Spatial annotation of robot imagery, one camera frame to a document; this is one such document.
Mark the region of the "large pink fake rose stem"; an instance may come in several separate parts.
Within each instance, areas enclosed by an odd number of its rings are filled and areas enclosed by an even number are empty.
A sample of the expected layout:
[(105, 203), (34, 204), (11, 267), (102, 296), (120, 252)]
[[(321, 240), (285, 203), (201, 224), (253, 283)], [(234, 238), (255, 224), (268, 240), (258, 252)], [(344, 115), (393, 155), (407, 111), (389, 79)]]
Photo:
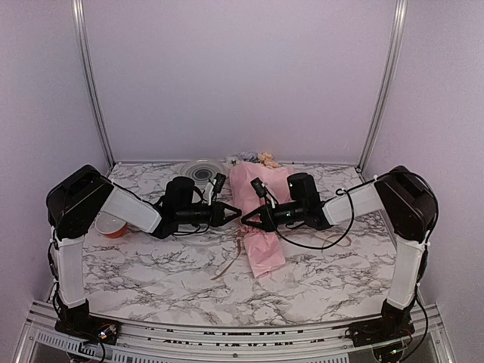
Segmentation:
[(266, 152), (258, 153), (257, 157), (258, 157), (258, 161), (264, 167), (267, 167), (270, 169), (277, 169), (280, 167), (280, 164), (277, 161), (275, 161), (274, 156), (270, 153), (266, 153)]

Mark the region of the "blue fake flower stem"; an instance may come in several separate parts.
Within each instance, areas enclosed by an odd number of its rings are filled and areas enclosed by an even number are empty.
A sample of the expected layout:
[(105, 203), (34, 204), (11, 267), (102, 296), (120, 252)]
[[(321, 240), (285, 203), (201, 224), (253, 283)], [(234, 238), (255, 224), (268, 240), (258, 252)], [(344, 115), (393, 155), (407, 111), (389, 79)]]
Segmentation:
[(241, 151), (225, 158), (226, 163), (236, 165), (242, 162), (260, 163), (259, 154), (254, 151)]

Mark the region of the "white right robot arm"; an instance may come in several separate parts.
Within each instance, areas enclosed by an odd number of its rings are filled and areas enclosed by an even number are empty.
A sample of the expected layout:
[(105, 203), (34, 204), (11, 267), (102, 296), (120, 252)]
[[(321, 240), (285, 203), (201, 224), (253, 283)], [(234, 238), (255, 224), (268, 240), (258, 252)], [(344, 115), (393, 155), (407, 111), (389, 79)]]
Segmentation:
[(377, 175), (371, 180), (322, 200), (315, 180), (307, 172), (287, 177), (290, 201), (280, 203), (259, 178), (251, 186), (262, 205), (242, 217), (245, 226), (278, 232), (280, 226), (300, 222), (316, 231), (343, 223), (353, 225), (370, 217), (381, 218), (393, 239), (396, 260), (392, 282), (383, 303), (375, 333), (389, 339), (404, 326), (401, 312), (410, 309), (417, 297), (428, 257), (430, 236), (439, 219), (439, 201), (429, 183), (404, 166)]

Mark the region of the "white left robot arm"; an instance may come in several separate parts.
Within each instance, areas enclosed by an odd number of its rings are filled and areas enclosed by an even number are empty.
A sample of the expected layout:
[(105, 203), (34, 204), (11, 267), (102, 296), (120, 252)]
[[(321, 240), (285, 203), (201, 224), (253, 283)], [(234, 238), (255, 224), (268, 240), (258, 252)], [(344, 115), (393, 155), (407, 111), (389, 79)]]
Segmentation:
[(178, 233), (182, 225), (218, 228), (239, 218), (241, 210), (218, 199), (226, 177), (217, 174), (205, 190), (192, 178), (177, 176), (156, 201), (135, 193), (84, 165), (48, 192), (46, 206), (54, 244), (57, 303), (68, 311), (65, 322), (81, 337), (95, 331), (88, 309), (83, 279), (83, 246), (86, 235), (101, 215), (131, 225), (158, 240)]

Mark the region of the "striped grey ceramic plate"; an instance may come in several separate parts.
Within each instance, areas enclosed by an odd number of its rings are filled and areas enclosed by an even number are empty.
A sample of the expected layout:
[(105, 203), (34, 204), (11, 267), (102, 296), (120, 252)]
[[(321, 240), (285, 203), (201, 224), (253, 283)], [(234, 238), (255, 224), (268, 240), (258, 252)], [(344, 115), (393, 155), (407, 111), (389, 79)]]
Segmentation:
[(226, 175), (225, 167), (217, 160), (202, 159), (192, 160), (183, 164), (179, 175), (191, 178), (195, 185), (204, 187), (209, 180), (212, 180), (220, 173)]

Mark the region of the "white bowl with red outside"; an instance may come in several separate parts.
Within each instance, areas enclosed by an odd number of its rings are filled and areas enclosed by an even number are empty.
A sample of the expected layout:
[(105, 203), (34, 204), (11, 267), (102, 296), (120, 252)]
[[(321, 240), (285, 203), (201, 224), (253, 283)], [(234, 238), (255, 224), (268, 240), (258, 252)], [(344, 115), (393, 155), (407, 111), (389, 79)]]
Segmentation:
[(128, 225), (125, 221), (108, 213), (100, 213), (95, 220), (95, 229), (105, 237), (118, 238), (127, 232)]

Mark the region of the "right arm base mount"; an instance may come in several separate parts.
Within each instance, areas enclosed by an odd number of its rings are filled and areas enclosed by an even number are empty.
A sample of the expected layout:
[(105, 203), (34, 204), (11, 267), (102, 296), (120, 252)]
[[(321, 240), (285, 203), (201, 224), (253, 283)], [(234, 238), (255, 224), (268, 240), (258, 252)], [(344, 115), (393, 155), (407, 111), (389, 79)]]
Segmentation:
[(411, 309), (415, 301), (413, 299), (408, 306), (398, 309), (385, 299), (379, 318), (351, 323), (345, 337), (352, 341), (354, 347), (360, 347), (412, 335), (415, 329), (411, 323)]

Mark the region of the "aluminium front rail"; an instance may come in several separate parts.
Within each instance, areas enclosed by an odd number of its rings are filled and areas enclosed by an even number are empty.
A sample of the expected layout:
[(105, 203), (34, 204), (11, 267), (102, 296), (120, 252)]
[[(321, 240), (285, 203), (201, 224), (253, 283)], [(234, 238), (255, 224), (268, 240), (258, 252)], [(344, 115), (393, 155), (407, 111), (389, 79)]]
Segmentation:
[(413, 330), (364, 342), (359, 319), (272, 327), (214, 327), (120, 319), (118, 339), (98, 346), (55, 330), (53, 307), (31, 305), (15, 362), (453, 362), (436, 305), (415, 307)]

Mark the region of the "right aluminium frame post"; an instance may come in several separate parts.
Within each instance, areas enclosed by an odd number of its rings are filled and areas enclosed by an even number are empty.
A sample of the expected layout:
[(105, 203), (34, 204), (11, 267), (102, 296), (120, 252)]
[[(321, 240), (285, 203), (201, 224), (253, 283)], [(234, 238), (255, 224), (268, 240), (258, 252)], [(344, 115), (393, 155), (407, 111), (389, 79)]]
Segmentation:
[(370, 128), (368, 130), (364, 147), (358, 162), (358, 168), (364, 172), (368, 167), (371, 155), (373, 153), (378, 132), (383, 122), (383, 116), (386, 109), (386, 103), (389, 97), (392, 81), (394, 80), (396, 69), (398, 66), (399, 55), (402, 47), (402, 38), (405, 29), (405, 19), (408, 11), (407, 0), (397, 0), (392, 28), (389, 37), (389, 46), (386, 56), (385, 66), (383, 68), (383, 75), (380, 83), (377, 100), (374, 106), (374, 111), (371, 117)]

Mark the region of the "aluminium frame post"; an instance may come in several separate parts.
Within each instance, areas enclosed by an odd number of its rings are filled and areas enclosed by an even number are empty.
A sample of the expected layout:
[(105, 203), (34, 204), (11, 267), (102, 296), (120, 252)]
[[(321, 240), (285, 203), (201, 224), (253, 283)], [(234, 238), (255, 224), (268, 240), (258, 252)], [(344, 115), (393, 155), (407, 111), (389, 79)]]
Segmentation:
[(405, 19), (408, 11), (407, 0), (397, 0), (392, 28), (389, 37), (389, 46), (386, 56), (385, 66), (383, 68), (383, 75), (380, 83), (377, 100), (374, 106), (374, 111), (371, 117), (370, 128), (368, 130), (364, 147), (358, 162), (358, 168), (364, 172), (368, 167), (371, 155), (373, 153), (378, 132), (383, 122), (383, 116), (386, 109), (386, 103), (389, 97), (392, 81), (394, 80), (396, 69), (398, 66), (399, 55), (402, 47), (402, 38), (405, 29)]
[(95, 72), (92, 66), (92, 59), (88, 43), (88, 32), (85, 23), (84, 4), (82, 0), (72, 0), (71, 3), (80, 59), (88, 92), (88, 99), (95, 121), (95, 127), (98, 132), (101, 149), (103, 151), (106, 164), (109, 167), (113, 167), (116, 164), (116, 161), (114, 159), (113, 150), (110, 145), (109, 137), (107, 134), (107, 127), (105, 125), (104, 115), (101, 109), (101, 102), (95, 84)]

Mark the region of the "left aluminium frame post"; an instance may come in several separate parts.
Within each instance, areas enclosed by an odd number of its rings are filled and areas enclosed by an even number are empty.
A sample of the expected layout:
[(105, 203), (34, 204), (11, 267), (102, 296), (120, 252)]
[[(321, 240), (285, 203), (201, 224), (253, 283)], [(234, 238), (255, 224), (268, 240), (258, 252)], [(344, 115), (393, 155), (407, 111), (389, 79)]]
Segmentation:
[(114, 159), (113, 150), (110, 145), (109, 137), (107, 134), (107, 127), (105, 125), (104, 115), (101, 109), (101, 102), (95, 84), (95, 72), (92, 66), (92, 59), (88, 43), (88, 32), (85, 23), (84, 4), (82, 0), (72, 0), (71, 3), (80, 59), (88, 92), (88, 99), (95, 121), (95, 127), (98, 132), (101, 149), (103, 151), (106, 164), (109, 167), (113, 167), (116, 164), (116, 161)]

